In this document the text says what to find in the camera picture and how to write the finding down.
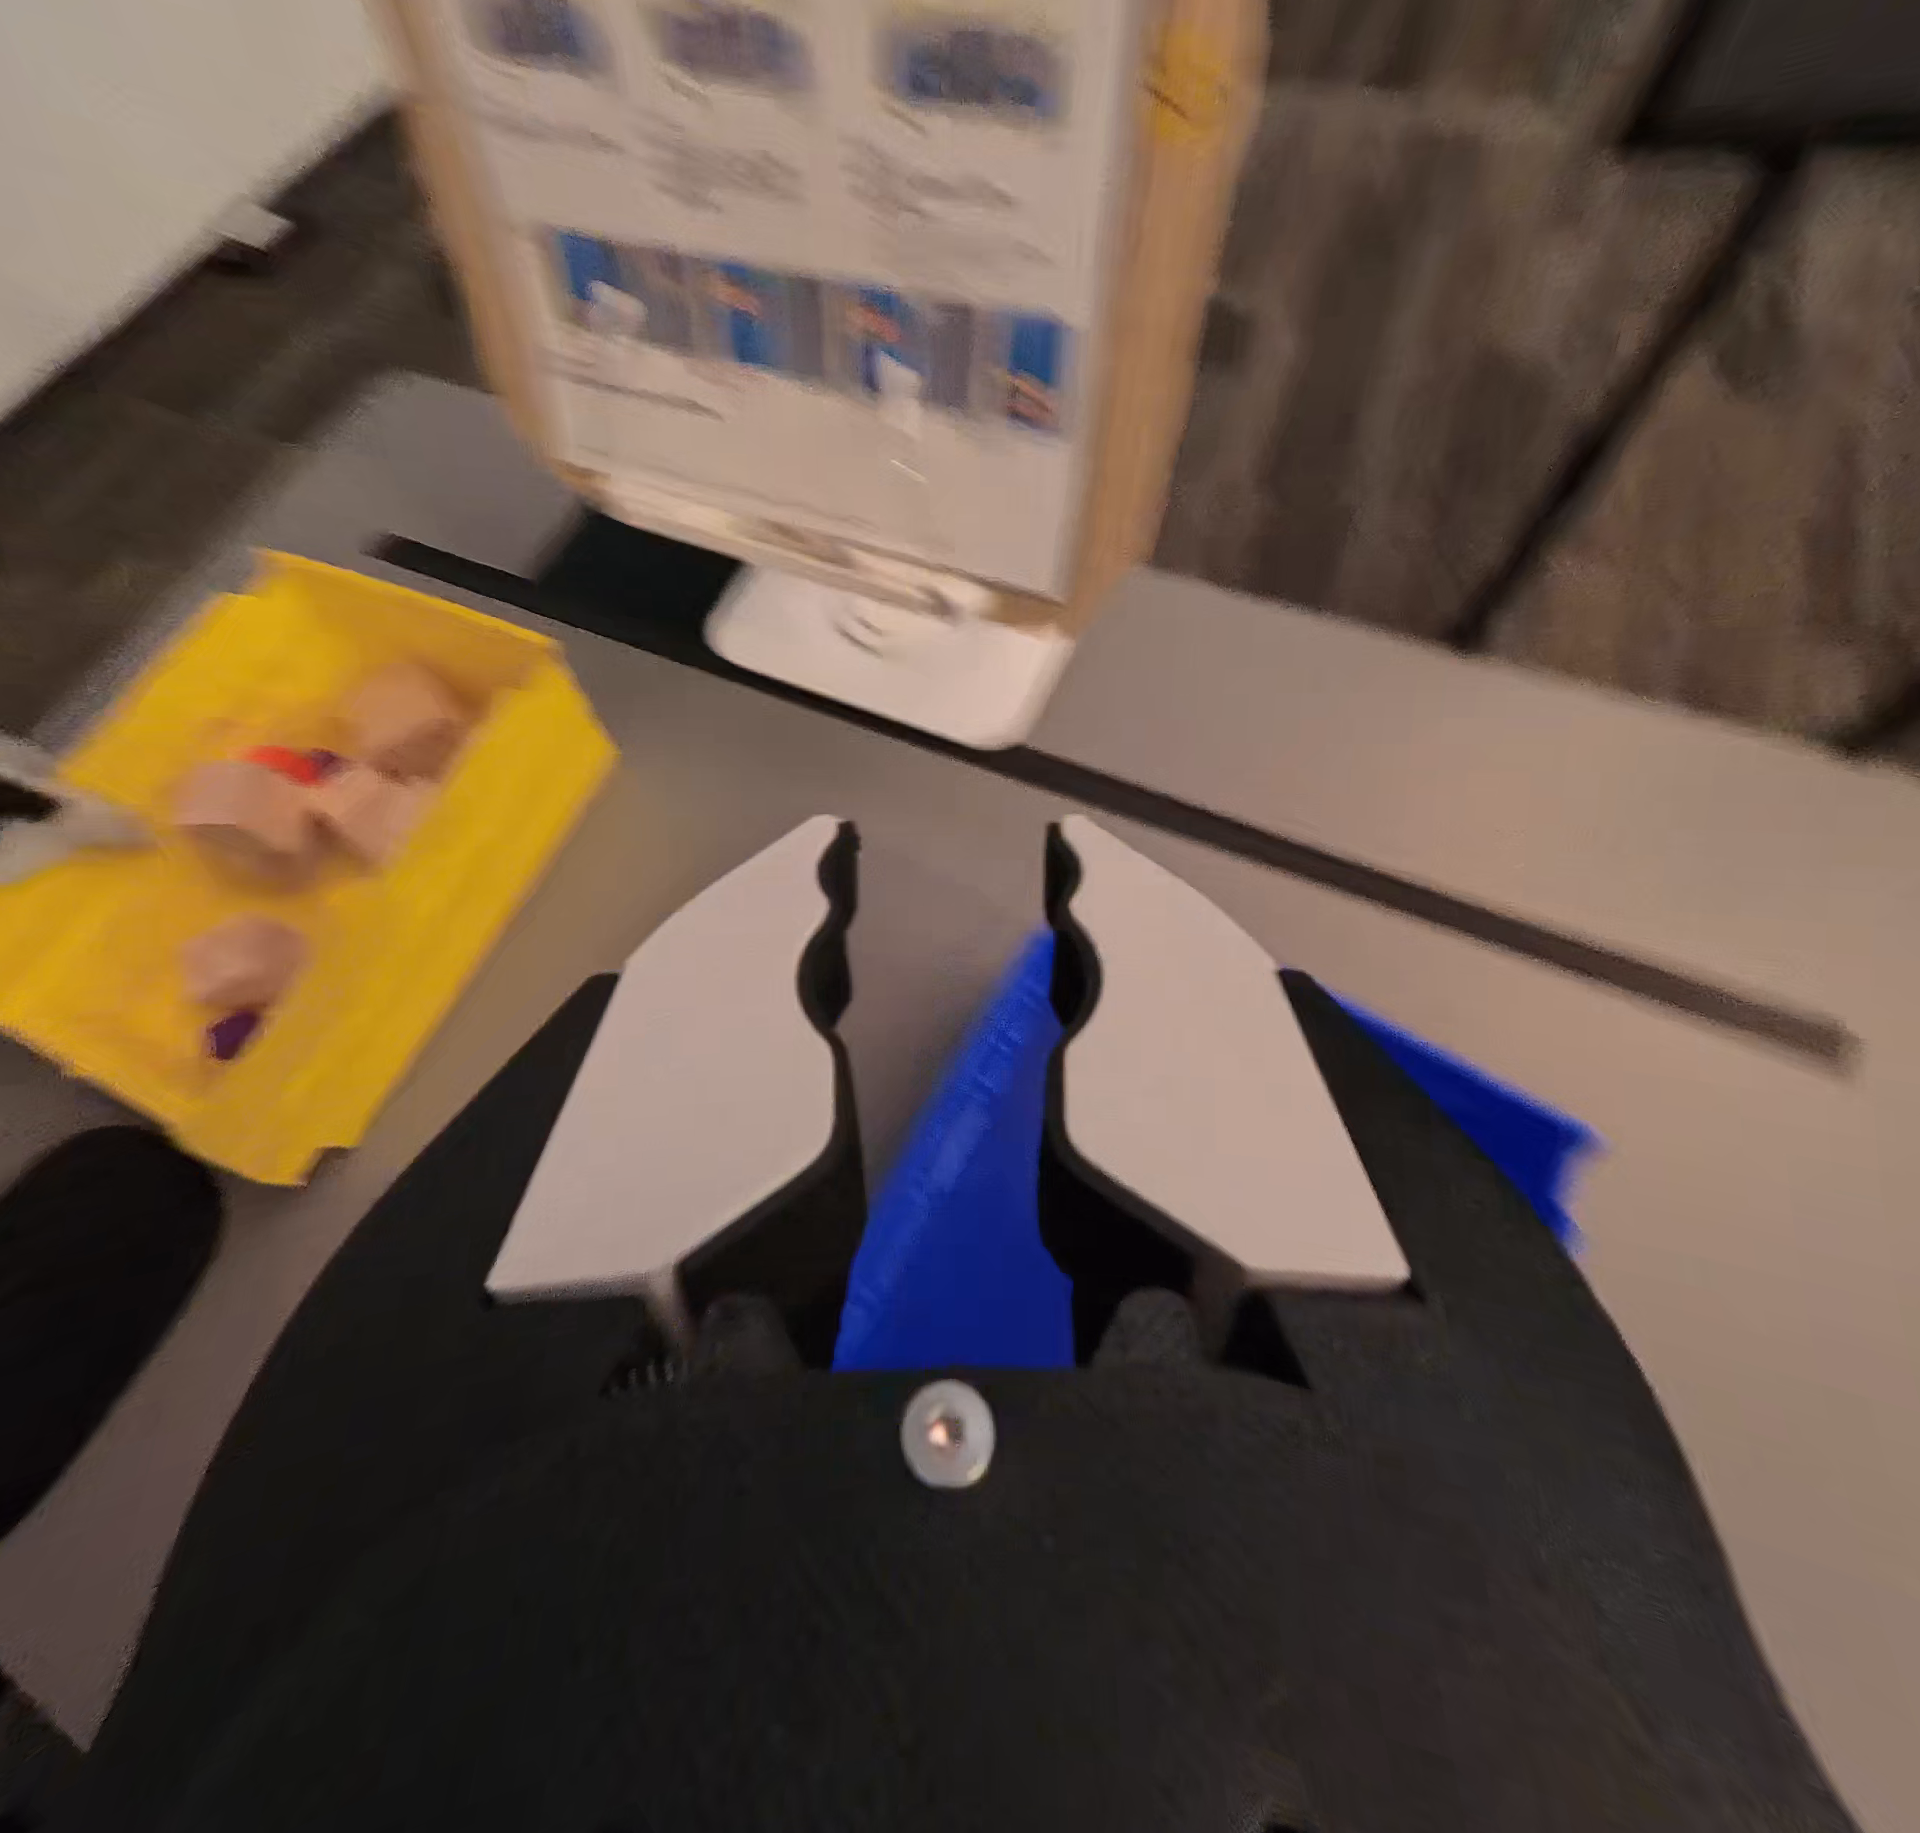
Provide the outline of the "blue plastic box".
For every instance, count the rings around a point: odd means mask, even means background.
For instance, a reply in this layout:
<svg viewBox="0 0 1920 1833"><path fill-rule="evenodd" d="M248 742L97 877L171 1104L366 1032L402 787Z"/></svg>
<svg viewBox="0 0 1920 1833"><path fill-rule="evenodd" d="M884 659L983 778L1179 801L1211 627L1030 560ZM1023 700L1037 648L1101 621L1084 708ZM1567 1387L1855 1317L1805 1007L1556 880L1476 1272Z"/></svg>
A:
<svg viewBox="0 0 1920 1833"><path fill-rule="evenodd" d="M1046 1072L1062 1032L1052 968L1055 936L1039 928L913 1117L851 1259L834 1372L1070 1364L1069 1278L1039 1229ZM1350 998L1340 1007L1575 1252L1596 1129Z"/></svg>

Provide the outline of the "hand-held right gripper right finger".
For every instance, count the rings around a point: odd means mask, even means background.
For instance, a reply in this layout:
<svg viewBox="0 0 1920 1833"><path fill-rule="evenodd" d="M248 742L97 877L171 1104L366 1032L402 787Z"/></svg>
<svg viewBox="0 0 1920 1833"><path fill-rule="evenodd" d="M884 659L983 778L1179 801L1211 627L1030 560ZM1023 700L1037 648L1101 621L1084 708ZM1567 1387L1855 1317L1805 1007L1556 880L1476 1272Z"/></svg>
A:
<svg viewBox="0 0 1920 1833"><path fill-rule="evenodd" d="M1187 1264L1398 1292L1411 1267L1273 954L1084 814L1048 837L1062 1168Z"/></svg>

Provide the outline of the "pile of coloured wooden cubes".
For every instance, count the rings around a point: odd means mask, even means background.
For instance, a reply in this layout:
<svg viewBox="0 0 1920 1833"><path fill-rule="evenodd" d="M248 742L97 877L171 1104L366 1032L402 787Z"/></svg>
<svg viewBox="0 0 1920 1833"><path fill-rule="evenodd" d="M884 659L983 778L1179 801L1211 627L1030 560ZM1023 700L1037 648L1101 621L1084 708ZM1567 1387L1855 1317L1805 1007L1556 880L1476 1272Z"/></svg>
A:
<svg viewBox="0 0 1920 1833"><path fill-rule="evenodd" d="M292 898L389 872L420 831L485 700L404 659L364 674L329 744L256 742L191 768L173 831L242 897ZM270 907L231 907L179 954L211 1063L238 1061L311 966L314 937Z"/></svg>

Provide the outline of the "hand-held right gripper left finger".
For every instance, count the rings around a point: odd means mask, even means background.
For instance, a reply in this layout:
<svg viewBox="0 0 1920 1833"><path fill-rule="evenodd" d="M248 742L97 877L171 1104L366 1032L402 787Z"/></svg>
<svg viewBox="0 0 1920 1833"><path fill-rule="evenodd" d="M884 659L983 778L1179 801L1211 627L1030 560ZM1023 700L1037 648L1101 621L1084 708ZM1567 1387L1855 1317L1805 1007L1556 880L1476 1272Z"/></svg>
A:
<svg viewBox="0 0 1920 1833"><path fill-rule="evenodd" d="M499 1302L813 1299L865 1189L839 1021L856 825L816 814L619 966L485 1287Z"/></svg>

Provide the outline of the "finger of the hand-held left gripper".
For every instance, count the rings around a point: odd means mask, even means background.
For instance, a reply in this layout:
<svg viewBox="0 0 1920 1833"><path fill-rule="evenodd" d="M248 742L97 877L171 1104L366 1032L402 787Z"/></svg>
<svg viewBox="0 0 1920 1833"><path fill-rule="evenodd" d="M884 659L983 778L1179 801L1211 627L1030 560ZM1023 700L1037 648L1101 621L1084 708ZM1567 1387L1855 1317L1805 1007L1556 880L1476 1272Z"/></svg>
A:
<svg viewBox="0 0 1920 1833"><path fill-rule="evenodd" d="M31 742L2 736L2 886L21 886L79 856L152 845L137 814L61 778L56 762Z"/></svg>

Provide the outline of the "yellow plastic box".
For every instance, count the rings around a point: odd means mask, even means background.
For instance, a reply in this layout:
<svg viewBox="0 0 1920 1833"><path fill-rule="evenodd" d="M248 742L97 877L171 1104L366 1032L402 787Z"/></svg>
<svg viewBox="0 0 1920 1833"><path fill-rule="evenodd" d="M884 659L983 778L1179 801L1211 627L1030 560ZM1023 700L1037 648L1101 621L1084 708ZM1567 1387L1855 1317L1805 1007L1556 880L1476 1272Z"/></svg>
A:
<svg viewBox="0 0 1920 1833"><path fill-rule="evenodd" d="M347 755L347 703L418 663L469 730L395 861L341 854L297 889L231 878L173 823L219 747ZM300 1186L354 1149L601 794L617 747L562 648L462 604L260 548L64 760L152 845L79 854L4 889L4 1034L148 1117L204 1165ZM239 1052L187 996L182 950L231 917L283 919L306 959Z"/></svg>

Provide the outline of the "printed instruction sheet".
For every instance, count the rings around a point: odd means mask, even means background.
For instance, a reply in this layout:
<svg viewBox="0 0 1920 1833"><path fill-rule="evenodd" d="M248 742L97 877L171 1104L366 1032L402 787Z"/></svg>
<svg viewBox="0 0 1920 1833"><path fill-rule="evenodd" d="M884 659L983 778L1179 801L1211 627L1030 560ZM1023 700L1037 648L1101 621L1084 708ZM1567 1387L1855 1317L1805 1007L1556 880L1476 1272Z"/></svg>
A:
<svg viewBox="0 0 1920 1833"><path fill-rule="evenodd" d="M1141 0L418 0L540 450L1059 599Z"/></svg>

